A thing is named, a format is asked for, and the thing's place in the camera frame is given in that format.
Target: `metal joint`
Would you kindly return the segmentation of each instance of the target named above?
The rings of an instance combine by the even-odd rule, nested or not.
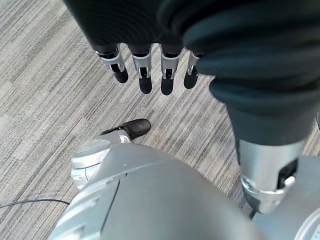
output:
[[[186,70],[188,75],[192,75],[192,71],[193,71],[194,67],[196,66],[198,60],[199,60],[199,57],[197,57],[195,55],[195,53],[193,51],[191,51],[190,55],[189,55],[189,60],[188,60],[188,67]]]
[[[111,65],[117,65],[120,72],[122,73],[125,70],[125,63],[124,63],[124,59],[122,57],[121,51],[119,49],[119,47],[117,47],[117,55],[113,58],[104,58],[102,56],[100,56],[100,58],[103,60],[103,62],[108,65],[108,67],[113,70],[111,68]]]
[[[177,72],[180,55],[176,57],[166,57],[164,53],[161,51],[161,72],[162,78],[167,79],[167,69],[172,69],[172,74],[170,79],[173,80],[175,78],[175,74]]]
[[[138,73],[138,77],[141,79],[142,76],[142,68],[146,69],[146,76],[147,78],[150,78],[151,76],[151,50],[149,51],[149,53],[146,56],[135,56],[132,55],[132,59],[133,59],[133,63],[135,66],[135,69]]]
[[[271,213],[284,199],[287,195],[289,189],[295,184],[296,178],[294,176],[289,176],[284,181],[284,187],[281,189],[276,189],[275,191],[263,191],[257,189],[255,183],[246,176],[241,176],[241,183],[244,189],[244,192],[253,199],[257,200],[258,204],[252,204],[249,202],[250,205],[254,205],[252,207],[255,208],[256,211],[262,214]]]

